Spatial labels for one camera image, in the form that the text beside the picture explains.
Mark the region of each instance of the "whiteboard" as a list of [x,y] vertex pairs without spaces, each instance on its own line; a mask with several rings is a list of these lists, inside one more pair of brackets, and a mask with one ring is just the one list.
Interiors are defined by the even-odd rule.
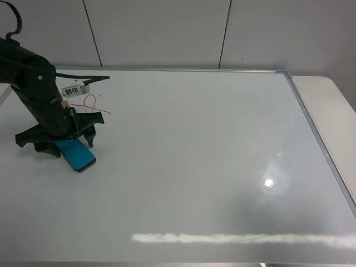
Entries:
[[356,263],[356,219],[284,75],[62,72],[111,76],[91,85],[111,112],[97,162],[18,147],[36,121],[8,96],[1,261]]

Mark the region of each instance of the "cable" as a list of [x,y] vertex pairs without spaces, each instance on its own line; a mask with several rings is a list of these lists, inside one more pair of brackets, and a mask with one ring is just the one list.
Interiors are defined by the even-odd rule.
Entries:
[[0,3],[7,4],[16,16],[16,20],[17,20],[16,30],[14,32],[9,32],[6,34],[6,40],[10,42],[12,40],[11,36],[13,36],[14,34],[19,34],[20,31],[22,30],[22,18],[20,13],[17,11],[16,7],[12,3],[6,1],[0,1]]
[[35,68],[35,67],[31,67],[13,60],[9,60],[7,58],[4,57],[0,57],[1,61],[5,61],[7,63],[11,63],[14,64],[18,67],[21,68],[26,68],[28,70],[32,70],[32,71],[36,71],[39,73],[43,73],[43,74],[48,74],[48,75],[52,75],[52,76],[56,76],[56,77],[62,77],[62,78],[68,78],[68,79],[90,79],[88,81],[85,81],[85,85],[89,84],[89,83],[93,83],[93,82],[98,82],[98,81],[102,81],[102,80],[107,80],[110,79],[110,76],[90,76],[90,75],[69,75],[69,74],[64,74],[64,73],[57,73],[57,72],[52,72],[52,71],[46,71],[46,70],[42,70],[40,68]]

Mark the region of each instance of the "blue object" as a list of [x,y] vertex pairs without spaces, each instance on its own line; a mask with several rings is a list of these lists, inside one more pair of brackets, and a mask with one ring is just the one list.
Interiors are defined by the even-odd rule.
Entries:
[[85,171],[96,162],[94,154],[79,139],[56,142],[56,145],[77,172]]

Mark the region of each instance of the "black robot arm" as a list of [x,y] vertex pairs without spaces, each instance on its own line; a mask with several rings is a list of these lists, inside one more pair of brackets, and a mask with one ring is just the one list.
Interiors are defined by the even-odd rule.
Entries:
[[89,79],[92,83],[109,79],[108,76],[74,76],[56,72],[56,68],[41,57],[19,45],[11,36],[20,33],[21,16],[12,4],[8,4],[17,18],[17,29],[0,38],[0,83],[9,83],[21,102],[27,107],[38,125],[15,135],[16,144],[23,147],[33,143],[37,152],[60,157],[55,142],[75,140],[84,135],[93,146],[96,123],[104,123],[101,112],[77,113],[66,107],[56,86],[56,77]]

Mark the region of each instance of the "wall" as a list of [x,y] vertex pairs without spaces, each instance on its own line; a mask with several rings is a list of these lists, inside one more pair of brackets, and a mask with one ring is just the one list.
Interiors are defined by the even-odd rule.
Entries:
[[[281,68],[330,77],[356,109],[355,0],[232,0],[226,34],[230,0],[10,2],[16,39],[56,65]],[[0,20],[4,37],[4,4]]]

